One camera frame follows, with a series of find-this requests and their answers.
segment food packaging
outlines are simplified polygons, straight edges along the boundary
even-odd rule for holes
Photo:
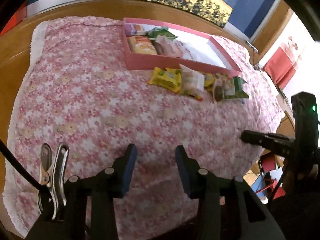
[[[181,85],[182,85],[181,69],[179,69],[179,68],[167,68],[166,67],[165,70],[177,75],[177,83],[178,83],[178,87],[179,87],[179,90],[180,90],[181,89]]]
[[[146,31],[144,30],[143,26],[141,26],[139,24],[125,23],[124,24],[124,31],[125,31],[126,36],[146,35]]]
[[[183,53],[168,37],[158,35],[155,40],[155,47],[159,55],[167,57],[179,57],[182,58]]]
[[[146,36],[131,36],[127,38],[132,52],[140,54],[157,55],[156,49]]]
[[[182,52],[182,58],[194,60],[190,51],[188,50],[188,48],[185,46],[185,44],[182,41],[174,40],[173,42],[177,46],[177,48]]]
[[[181,76],[175,71],[166,71],[155,67],[152,77],[148,82],[150,85],[164,87],[172,92],[179,92],[181,87]]]
[[[204,75],[180,64],[182,86],[180,94],[191,96],[198,101],[203,100]]]
[[[212,91],[212,86],[214,83],[213,75],[211,73],[205,73],[205,72],[201,72],[201,73],[204,75],[204,88],[207,91]]]
[[[147,32],[147,36],[151,40],[155,40],[158,35],[166,36],[171,40],[174,40],[175,38],[177,38],[176,35],[168,31],[168,27],[155,27],[152,30]]]
[[[246,81],[240,77],[230,79],[227,75],[215,74],[212,88],[213,101],[249,98],[247,93],[243,91],[243,84],[245,83]]]

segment open pink box lid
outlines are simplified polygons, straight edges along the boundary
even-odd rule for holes
[[[187,33],[191,33],[191,34],[206,38],[208,39],[207,44],[214,51],[214,53],[217,54],[217,56],[223,62],[223,64],[227,67],[227,68],[223,68],[220,66],[183,59],[183,58],[133,53],[130,50],[127,37],[124,31],[124,25],[123,25],[124,55],[125,55],[127,69],[129,70],[143,70],[143,69],[153,70],[155,67],[159,67],[162,69],[166,67],[180,68],[179,64],[182,64],[193,70],[203,71],[206,73],[222,73],[222,74],[227,74],[229,77],[238,76],[241,73],[239,66],[231,58],[231,56],[223,49],[223,47],[213,37],[211,37],[207,33],[195,31],[190,28],[172,24],[172,23],[149,20],[149,19],[124,18],[123,22],[124,22],[124,25],[126,23],[133,23],[133,24],[155,25],[160,27],[167,26],[172,29],[184,31]]]

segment yellow snack bag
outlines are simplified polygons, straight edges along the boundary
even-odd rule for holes
[[[165,68],[166,71],[168,72],[171,72],[171,73],[174,73],[178,76],[178,86],[179,86],[179,89],[181,88],[181,84],[182,84],[182,78],[181,78],[181,69],[179,68]]]
[[[158,67],[155,67],[153,70],[152,77],[148,84],[164,87],[175,93],[180,90],[180,86],[178,85],[178,75],[173,72],[162,70]]]
[[[204,75],[204,87],[207,88],[207,87],[210,87],[213,85],[213,82],[214,82],[214,77],[211,73],[204,73],[204,72],[201,72]]]
[[[213,87],[213,84],[210,85],[210,86],[208,86],[208,87],[206,87],[205,89],[206,89],[208,92],[212,92],[212,87]]]

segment red curtain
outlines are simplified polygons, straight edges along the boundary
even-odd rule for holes
[[[264,67],[264,71],[268,73],[272,81],[281,89],[284,89],[290,79],[295,74],[296,63],[292,63],[291,59],[281,47],[275,52],[271,59]]]

